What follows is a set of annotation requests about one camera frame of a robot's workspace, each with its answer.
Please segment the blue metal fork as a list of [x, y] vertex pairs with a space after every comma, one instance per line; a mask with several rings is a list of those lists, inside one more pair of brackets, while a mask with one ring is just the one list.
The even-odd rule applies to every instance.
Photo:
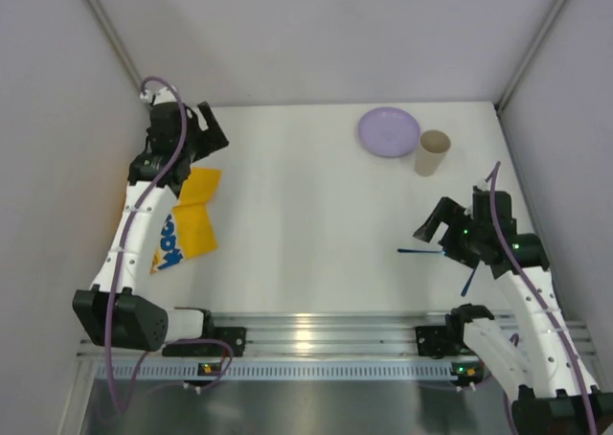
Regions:
[[424, 249], [409, 249], [409, 248], [398, 248], [397, 252], [400, 254], [436, 254], [436, 255], [444, 255], [444, 250], [424, 250]]

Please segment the beige paper cup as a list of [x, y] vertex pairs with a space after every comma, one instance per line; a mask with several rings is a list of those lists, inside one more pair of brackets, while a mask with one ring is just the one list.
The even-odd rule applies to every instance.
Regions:
[[415, 172], [420, 176], [433, 175], [451, 148], [451, 140], [446, 133], [431, 129], [420, 136], [416, 149]]

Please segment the lilac plastic plate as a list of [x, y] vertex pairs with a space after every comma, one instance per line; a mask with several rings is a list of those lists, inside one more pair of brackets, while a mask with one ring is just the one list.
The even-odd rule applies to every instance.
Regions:
[[410, 113], [396, 107], [381, 106], [360, 118], [356, 133], [360, 145], [370, 154], [399, 158], [417, 147], [421, 130]]

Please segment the yellow Pikachu placemat cloth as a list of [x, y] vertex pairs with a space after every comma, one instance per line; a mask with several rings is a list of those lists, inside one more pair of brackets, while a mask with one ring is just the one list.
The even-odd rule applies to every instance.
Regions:
[[217, 249], [207, 204], [214, 198], [220, 179], [221, 170], [192, 169], [160, 232], [151, 274]]

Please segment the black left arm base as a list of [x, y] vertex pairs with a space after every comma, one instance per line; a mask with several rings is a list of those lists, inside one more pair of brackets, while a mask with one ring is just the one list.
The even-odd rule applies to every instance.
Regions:
[[165, 357], [242, 357], [246, 346], [247, 329], [244, 327], [214, 327], [212, 336], [200, 339], [182, 339], [162, 349]]

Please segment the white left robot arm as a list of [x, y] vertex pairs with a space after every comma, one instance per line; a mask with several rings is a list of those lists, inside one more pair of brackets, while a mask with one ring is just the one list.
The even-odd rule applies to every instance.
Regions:
[[171, 211], [193, 163], [229, 145], [208, 103], [189, 106], [176, 88], [151, 79], [141, 85], [149, 107], [145, 148], [128, 167], [125, 204], [104, 263], [86, 290], [75, 293], [73, 310], [91, 342], [106, 349], [155, 352], [169, 343], [203, 338], [210, 314], [204, 309], [165, 309], [140, 295], [155, 253], [178, 263], [184, 251]]

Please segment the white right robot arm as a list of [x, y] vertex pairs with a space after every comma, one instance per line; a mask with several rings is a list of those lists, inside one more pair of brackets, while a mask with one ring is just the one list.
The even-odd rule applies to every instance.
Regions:
[[483, 305], [463, 304], [444, 318], [439, 337], [422, 334], [422, 355], [473, 353], [503, 388], [518, 434], [603, 434], [612, 426], [612, 395], [584, 365], [556, 299], [540, 238], [520, 234], [506, 192], [475, 188], [465, 208], [443, 197], [414, 237], [439, 244], [448, 259], [472, 270], [484, 265], [509, 303], [518, 338], [507, 337]]

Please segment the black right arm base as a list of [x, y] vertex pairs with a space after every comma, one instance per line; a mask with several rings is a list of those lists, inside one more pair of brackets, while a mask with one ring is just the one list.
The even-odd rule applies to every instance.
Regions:
[[473, 351], [463, 340], [463, 327], [464, 323], [457, 309], [446, 314], [440, 325], [416, 326], [418, 355], [434, 359], [473, 355]]

